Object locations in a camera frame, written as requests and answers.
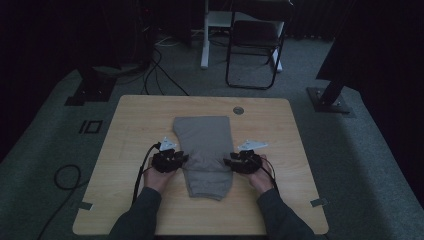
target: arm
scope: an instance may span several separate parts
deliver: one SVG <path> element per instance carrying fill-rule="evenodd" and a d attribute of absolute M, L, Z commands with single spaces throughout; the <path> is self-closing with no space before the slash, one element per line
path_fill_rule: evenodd
<path fill-rule="evenodd" d="M 161 194 L 175 172 L 159 173 L 154 168 L 144 172 L 144 187 L 137 201 L 122 214 L 109 233 L 110 240 L 153 239 L 156 214 L 162 200 Z"/>
<path fill-rule="evenodd" d="M 266 156 L 261 157 L 263 167 L 270 172 L 271 169 L 264 160 Z M 273 188 L 271 179 L 262 169 L 244 176 L 260 194 L 257 203 L 270 240 L 315 239 L 312 229 L 283 202 Z"/>

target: person's left hand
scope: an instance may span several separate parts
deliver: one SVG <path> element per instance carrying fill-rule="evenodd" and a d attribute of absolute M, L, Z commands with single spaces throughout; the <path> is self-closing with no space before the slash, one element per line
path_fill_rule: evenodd
<path fill-rule="evenodd" d="M 160 173 L 155 168 L 151 167 L 144 172 L 144 186 L 158 191 L 160 194 L 168 185 L 169 180 L 175 175 L 176 171 L 169 173 Z"/>

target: table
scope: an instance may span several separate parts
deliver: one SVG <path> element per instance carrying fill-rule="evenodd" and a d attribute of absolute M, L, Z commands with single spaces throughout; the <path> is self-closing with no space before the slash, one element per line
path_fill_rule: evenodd
<path fill-rule="evenodd" d="M 235 114 L 235 107 L 242 107 L 244 113 Z M 319 196 L 287 100 L 128 95 L 120 99 L 84 195 L 83 202 L 93 204 L 92 209 L 79 209 L 74 233 L 109 233 L 131 206 L 147 150 L 164 136 L 178 144 L 172 130 L 176 116 L 229 116 L 235 148 L 247 139 L 267 142 L 268 147 L 255 152 L 266 154 L 272 162 L 283 200 L 316 234 L 328 231 L 322 206 L 310 204 Z M 190 198 L 179 169 L 162 197 L 158 235 L 265 234 L 257 194 L 239 174 L 234 174 L 228 195 L 216 201 Z"/>
<path fill-rule="evenodd" d="M 236 14 L 237 19 L 243 20 L 254 20 L 254 18 L 238 13 Z M 281 33 L 283 29 L 283 23 L 278 24 L 278 31 Z M 209 11 L 209 0 L 205 0 L 205 19 L 204 19 L 204 36 L 203 36 L 203 49 L 202 49 L 202 59 L 200 62 L 200 68 L 207 69 L 209 66 L 209 27 L 227 27 L 231 25 L 231 12 L 228 11 Z M 277 51 L 273 53 L 274 63 L 277 60 Z M 278 61 L 277 72 L 281 72 L 283 67 L 281 66 L 281 61 Z"/>

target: gray cloth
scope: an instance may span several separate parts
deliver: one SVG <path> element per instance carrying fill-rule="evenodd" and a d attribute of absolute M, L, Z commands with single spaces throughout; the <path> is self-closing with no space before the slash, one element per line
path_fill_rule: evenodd
<path fill-rule="evenodd" d="M 176 117 L 174 131 L 181 150 L 189 154 L 183 172 L 190 197 L 224 198 L 233 180 L 223 160 L 234 151 L 229 118 Z"/>

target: chair backrest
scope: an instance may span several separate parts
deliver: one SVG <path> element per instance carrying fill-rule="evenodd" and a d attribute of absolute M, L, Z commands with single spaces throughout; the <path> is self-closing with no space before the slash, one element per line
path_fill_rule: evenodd
<path fill-rule="evenodd" d="M 263 21 L 290 22 L 294 6 L 290 0 L 233 0 L 232 10 Z"/>

